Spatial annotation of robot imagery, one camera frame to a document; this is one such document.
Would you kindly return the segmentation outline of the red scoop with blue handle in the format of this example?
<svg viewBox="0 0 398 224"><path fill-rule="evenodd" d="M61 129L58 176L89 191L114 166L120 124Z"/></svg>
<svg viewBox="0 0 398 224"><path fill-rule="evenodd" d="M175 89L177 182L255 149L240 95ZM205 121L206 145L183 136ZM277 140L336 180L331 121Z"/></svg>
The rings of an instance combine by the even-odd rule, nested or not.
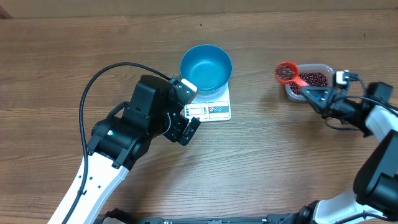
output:
<svg viewBox="0 0 398 224"><path fill-rule="evenodd" d="M308 83L299 78L298 65L293 62L282 62L275 68L275 77L280 84L288 85L296 83L299 87L309 86Z"/></svg>

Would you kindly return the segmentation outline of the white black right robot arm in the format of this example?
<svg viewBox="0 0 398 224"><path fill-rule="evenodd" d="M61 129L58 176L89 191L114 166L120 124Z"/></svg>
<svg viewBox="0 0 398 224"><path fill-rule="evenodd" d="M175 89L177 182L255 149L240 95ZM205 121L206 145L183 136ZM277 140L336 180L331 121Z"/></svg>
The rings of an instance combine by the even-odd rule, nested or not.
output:
<svg viewBox="0 0 398 224"><path fill-rule="evenodd" d="M354 177L373 153L377 141L356 131L334 131L309 105L290 102L280 85L269 90L275 109L275 148L278 158L270 192L258 212L297 211L314 200L328 200L353 186Z"/></svg>

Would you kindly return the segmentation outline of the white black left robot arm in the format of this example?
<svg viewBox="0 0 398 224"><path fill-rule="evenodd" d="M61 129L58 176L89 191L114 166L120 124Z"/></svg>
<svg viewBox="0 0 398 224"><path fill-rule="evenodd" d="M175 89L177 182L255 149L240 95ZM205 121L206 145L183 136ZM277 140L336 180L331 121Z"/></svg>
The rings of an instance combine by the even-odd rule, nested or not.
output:
<svg viewBox="0 0 398 224"><path fill-rule="evenodd" d="M87 143L88 157L50 218L50 223L93 223L109 196L126 178L151 141L163 135L186 146L200 125L181 115L197 87L186 79L170 81L143 75L129 102L97 122Z"/></svg>

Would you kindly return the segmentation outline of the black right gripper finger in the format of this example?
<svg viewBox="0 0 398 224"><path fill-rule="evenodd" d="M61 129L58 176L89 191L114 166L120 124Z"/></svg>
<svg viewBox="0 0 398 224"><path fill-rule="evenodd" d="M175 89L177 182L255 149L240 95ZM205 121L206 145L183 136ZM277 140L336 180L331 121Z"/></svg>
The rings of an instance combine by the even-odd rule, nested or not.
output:
<svg viewBox="0 0 398 224"><path fill-rule="evenodd" d="M313 110L320 114L326 115L328 113L328 97L323 95L304 95L304 98L308 101L309 105Z"/></svg>
<svg viewBox="0 0 398 224"><path fill-rule="evenodd" d="M305 97L327 97L336 91L332 86L304 86L301 88Z"/></svg>

